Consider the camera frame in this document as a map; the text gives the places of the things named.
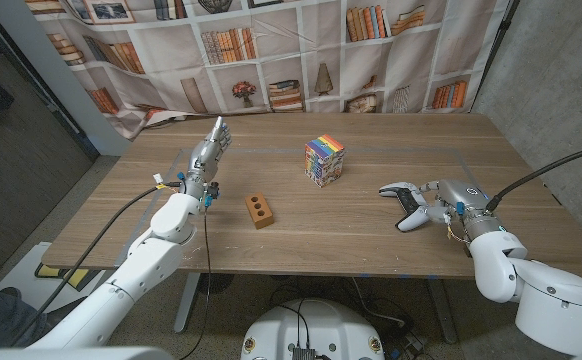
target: gray wall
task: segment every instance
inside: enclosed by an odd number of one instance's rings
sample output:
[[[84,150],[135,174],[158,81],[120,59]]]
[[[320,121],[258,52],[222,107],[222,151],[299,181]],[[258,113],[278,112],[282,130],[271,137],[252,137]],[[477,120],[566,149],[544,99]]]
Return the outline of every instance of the gray wall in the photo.
[[[533,169],[582,150],[582,1],[521,1],[472,111]],[[582,225],[582,159],[542,179]]]
[[[102,155],[122,155],[130,142],[98,111],[72,71],[58,56],[42,26],[21,0],[0,1],[0,24],[60,99]]]

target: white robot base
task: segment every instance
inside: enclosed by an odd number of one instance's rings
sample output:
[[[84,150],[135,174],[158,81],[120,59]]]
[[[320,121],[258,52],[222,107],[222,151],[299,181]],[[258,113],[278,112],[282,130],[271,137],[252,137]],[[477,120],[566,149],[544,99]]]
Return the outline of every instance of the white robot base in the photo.
[[[384,359],[377,331],[362,316],[344,305],[323,299],[297,299],[283,305],[297,311],[300,302],[300,313],[309,328],[307,337],[304,321],[300,318],[301,349],[314,350],[315,356],[322,359]],[[262,315],[244,337],[241,359],[304,359],[296,349],[298,317],[295,311],[280,306]]]

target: bookshelf backdrop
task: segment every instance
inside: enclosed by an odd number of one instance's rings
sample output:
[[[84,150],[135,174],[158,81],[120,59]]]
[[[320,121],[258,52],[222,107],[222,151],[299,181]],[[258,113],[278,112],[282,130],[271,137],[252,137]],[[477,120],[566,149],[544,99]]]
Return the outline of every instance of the bookshelf backdrop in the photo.
[[[146,123],[147,109],[467,112],[508,4],[25,1],[58,56],[127,138]],[[244,82],[255,86],[248,101],[233,90]]]

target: colorful box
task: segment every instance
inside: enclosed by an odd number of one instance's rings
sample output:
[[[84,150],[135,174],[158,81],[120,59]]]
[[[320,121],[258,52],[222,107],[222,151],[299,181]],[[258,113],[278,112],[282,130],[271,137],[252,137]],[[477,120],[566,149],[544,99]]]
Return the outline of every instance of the colorful box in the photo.
[[[324,134],[309,141],[304,146],[304,152],[304,173],[319,187],[324,187],[340,177],[345,150],[331,136]]]

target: orange brick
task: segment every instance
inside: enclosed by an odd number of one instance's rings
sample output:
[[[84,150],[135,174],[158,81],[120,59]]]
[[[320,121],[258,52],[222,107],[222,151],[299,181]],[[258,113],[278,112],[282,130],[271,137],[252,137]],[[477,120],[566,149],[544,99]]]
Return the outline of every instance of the orange brick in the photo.
[[[262,229],[265,226],[273,224],[273,213],[269,209],[269,204],[264,199],[264,195],[258,192],[244,198],[244,202],[249,209],[251,220],[255,224],[256,229]]]

